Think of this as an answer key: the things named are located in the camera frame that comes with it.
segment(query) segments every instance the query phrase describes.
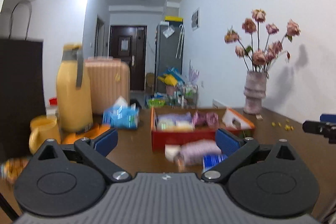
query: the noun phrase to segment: refrigerator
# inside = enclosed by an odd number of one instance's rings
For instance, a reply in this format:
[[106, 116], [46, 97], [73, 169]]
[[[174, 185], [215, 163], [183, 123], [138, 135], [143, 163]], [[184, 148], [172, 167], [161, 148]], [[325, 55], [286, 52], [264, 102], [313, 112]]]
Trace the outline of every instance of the refrigerator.
[[168, 38], [163, 34], [167, 30], [167, 25], [158, 25], [156, 36], [156, 57], [155, 57], [155, 92], [166, 93], [166, 85], [158, 80], [158, 76], [162, 75], [168, 68], [174, 67], [182, 74], [183, 48], [180, 58], [181, 46], [179, 47], [176, 58], [177, 48], [179, 46], [181, 22], [169, 22], [173, 25], [175, 32]]

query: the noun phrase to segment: tissue box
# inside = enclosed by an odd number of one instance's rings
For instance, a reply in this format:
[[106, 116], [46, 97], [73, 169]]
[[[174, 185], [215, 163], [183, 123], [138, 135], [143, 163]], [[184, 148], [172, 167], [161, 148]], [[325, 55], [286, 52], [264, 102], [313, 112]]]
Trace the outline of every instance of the tissue box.
[[193, 116], [196, 111], [199, 112], [216, 112], [218, 114], [220, 128], [226, 129], [234, 135], [244, 138], [252, 136], [255, 129], [254, 124], [230, 108], [200, 108], [200, 109], [172, 109], [172, 108], [152, 108], [151, 113], [151, 131], [152, 131], [152, 150], [164, 151], [165, 145], [184, 145], [190, 142], [199, 140], [215, 140], [217, 128], [196, 127], [196, 130], [191, 132], [167, 132], [159, 131], [156, 128], [157, 115], [163, 114], [186, 114], [190, 112]]
[[114, 128], [137, 129], [139, 123], [139, 109], [128, 106], [113, 106], [104, 111], [103, 124]]

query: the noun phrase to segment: yellow box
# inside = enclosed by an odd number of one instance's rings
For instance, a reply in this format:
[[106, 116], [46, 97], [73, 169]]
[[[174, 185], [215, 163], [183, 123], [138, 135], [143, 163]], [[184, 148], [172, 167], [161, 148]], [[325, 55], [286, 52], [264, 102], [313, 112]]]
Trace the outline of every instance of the yellow box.
[[183, 22], [183, 18], [182, 17], [166, 16], [165, 21]]

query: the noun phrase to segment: yellow cup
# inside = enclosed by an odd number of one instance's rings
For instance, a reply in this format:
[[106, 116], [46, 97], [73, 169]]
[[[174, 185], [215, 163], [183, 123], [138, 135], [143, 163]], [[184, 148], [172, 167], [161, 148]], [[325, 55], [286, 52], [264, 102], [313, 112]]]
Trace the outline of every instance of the yellow cup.
[[30, 122], [31, 134], [29, 137], [29, 150], [35, 154], [47, 139], [55, 139], [61, 143], [57, 118], [55, 116], [39, 116]]

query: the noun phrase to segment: red box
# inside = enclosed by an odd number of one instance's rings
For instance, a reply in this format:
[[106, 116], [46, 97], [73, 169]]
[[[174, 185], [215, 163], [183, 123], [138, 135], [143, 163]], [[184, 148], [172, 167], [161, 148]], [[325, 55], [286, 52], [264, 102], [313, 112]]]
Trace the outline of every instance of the red box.
[[[208, 113], [216, 112], [219, 118], [219, 127], [224, 128], [231, 133], [239, 136], [243, 131], [245, 134], [249, 134], [249, 131], [255, 129], [254, 124], [243, 117], [241, 114], [236, 112], [233, 109], [214, 109], [214, 108], [205, 108], [197, 109], [199, 112]], [[165, 145], [184, 145], [186, 143], [195, 142], [199, 140], [215, 140], [216, 128], [209, 127], [197, 127], [196, 130], [192, 132], [167, 132], [167, 131], [158, 131], [156, 129], [157, 115], [163, 114], [186, 114], [188, 112], [193, 116], [197, 111], [196, 109], [172, 109], [172, 108], [152, 108], [151, 113], [151, 130], [152, 130], [152, 150], [153, 151], [163, 151], [165, 150]], [[222, 122], [222, 118], [226, 116], [226, 124]], [[232, 121], [237, 120], [241, 122], [242, 127], [236, 128], [232, 125]]]

